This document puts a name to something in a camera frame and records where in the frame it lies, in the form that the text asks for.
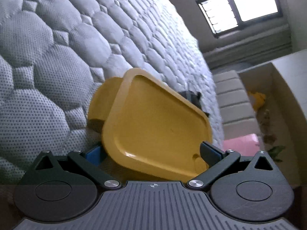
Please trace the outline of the beige padded headboard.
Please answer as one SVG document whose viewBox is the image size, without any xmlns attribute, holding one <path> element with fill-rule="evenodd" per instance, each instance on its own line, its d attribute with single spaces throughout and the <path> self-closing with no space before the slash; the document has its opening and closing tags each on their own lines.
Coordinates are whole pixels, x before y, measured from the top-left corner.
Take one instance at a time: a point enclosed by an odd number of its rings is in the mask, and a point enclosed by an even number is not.
<svg viewBox="0 0 307 230">
<path fill-rule="evenodd" d="M 216 98 L 222 117 L 226 140 L 255 134 L 261 136 L 256 113 L 248 98 L 247 91 L 236 71 L 213 76 Z"/>
</svg>

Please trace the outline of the black plush toy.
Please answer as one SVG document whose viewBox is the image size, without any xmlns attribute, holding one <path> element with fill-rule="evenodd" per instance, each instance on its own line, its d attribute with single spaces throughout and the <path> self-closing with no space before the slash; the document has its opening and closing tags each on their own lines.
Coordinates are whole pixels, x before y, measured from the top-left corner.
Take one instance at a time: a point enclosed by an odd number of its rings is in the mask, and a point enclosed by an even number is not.
<svg viewBox="0 0 307 230">
<path fill-rule="evenodd" d="M 205 115 L 207 117 L 210 117 L 210 114 L 208 112 L 205 112 L 200 104 L 200 100 L 201 100 L 201 92 L 193 92 L 191 90 L 185 90 L 185 91 L 180 91 L 178 92 L 182 97 L 184 97 L 185 99 L 187 99 L 189 102 L 191 102 L 193 105 L 195 105 L 196 107 L 198 107 L 200 110 L 202 110 Z"/>
</svg>

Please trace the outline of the yellow plush toy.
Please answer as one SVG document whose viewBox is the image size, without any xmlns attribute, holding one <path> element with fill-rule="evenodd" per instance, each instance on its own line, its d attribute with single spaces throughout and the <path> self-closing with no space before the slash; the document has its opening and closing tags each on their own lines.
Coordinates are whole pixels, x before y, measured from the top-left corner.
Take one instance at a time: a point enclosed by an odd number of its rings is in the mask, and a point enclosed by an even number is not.
<svg viewBox="0 0 307 230">
<path fill-rule="evenodd" d="M 265 105 L 266 95 L 260 92 L 248 92 L 250 103 L 255 112 Z"/>
</svg>

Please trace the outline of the grey quilted bedspread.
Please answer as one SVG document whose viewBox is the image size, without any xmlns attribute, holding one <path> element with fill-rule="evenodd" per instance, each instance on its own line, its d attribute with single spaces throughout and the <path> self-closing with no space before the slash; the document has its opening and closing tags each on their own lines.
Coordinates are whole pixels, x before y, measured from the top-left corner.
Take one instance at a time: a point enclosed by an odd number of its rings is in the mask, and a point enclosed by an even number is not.
<svg viewBox="0 0 307 230">
<path fill-rule="evenodd" d="M 86 126 L 90 100 L 134 67 L 201 92 L 222 145 L 212 74 L 169 0 L 1 0 L 1 184 L 19 181 L 44 149 L 63 155 L 97 143 Z"/>
</svg>

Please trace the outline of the white shelf unit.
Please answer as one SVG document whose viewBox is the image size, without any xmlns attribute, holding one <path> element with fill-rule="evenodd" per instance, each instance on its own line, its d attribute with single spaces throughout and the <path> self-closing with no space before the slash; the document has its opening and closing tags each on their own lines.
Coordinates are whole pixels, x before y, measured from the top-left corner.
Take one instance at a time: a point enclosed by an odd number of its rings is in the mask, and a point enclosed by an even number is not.
<svg viewBox="0 0 307 230">
<path fill-rule="evenodd" d="M 285 146 L 278 164 L 289 183 L 306 185 L 306 50 L 239 72 L 246 90 L 266 94 L 270 130 Z"/>
</svg>

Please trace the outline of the barred window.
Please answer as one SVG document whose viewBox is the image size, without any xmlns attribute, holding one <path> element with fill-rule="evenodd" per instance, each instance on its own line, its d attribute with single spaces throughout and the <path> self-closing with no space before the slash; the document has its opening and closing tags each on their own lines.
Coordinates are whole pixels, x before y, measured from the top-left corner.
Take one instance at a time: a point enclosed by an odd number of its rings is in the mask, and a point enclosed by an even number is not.
<svg viewBox="0 0 307 230">
<path fill-rule="evenodd" d="M 283 16 L 279 0 L 195 0 L 214 37 Z"/>
</svg>

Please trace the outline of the clear glass food container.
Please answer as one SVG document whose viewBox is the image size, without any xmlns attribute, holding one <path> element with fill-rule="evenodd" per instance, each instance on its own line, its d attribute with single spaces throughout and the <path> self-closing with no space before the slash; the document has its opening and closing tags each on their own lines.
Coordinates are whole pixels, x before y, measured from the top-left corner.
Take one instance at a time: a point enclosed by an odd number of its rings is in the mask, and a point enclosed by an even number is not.
<svg viewBox="0 0 307 230">
<path fill-rule="evenodd" d="M 200 100 L 201 100 L 202 94 L 201 92 L 195 90 L 195 88 L 192 86 L 190 81 L 186 82 L 184 94 L 185 94 L 184 97 L 189 102 L 191 102 L 193 105 L 201 109 Z"/>
</svg>

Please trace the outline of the yellow container lid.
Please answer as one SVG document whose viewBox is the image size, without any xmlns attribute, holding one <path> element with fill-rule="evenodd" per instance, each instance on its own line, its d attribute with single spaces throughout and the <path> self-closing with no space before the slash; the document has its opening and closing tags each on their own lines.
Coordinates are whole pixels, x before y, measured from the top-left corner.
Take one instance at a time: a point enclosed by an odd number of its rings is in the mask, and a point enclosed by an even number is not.
<svg viewBox="0 0 307 230">
<path fill-rule="evenodd" d="M 89 105 L 88 126 L 118 165 L 187 182 L 208 169 L 200 146 L 212 141 L 205 113 L 141 69 L 107 79 Z"/>
</svg>

